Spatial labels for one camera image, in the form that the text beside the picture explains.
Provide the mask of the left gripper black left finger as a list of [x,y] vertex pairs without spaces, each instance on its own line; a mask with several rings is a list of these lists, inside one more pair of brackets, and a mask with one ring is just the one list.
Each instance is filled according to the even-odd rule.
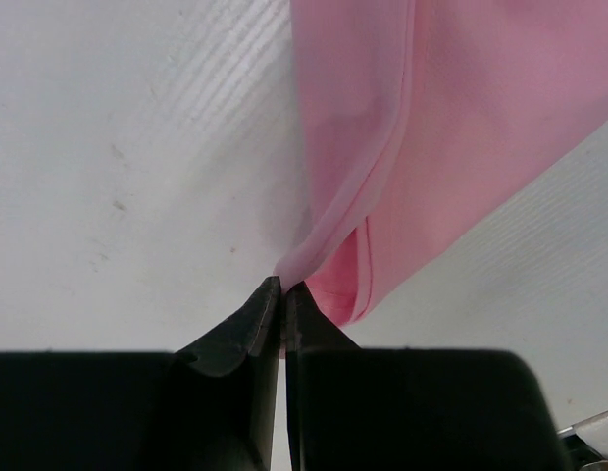
[[280,283],[176,352],[0,352],[0,470],[267,470]]

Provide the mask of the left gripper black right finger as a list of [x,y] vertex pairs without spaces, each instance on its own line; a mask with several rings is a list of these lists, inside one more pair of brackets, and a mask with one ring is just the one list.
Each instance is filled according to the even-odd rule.
[[307,286],[284,300],[296,470],[568,470],[539,383],[490,349],[365,348]]

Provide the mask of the pink t-shirt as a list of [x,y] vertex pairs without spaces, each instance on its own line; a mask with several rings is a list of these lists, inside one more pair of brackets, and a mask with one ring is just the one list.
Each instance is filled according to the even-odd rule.
[[608,120],[608,1],[294,1],[312,228],[276,265],[343,325]]

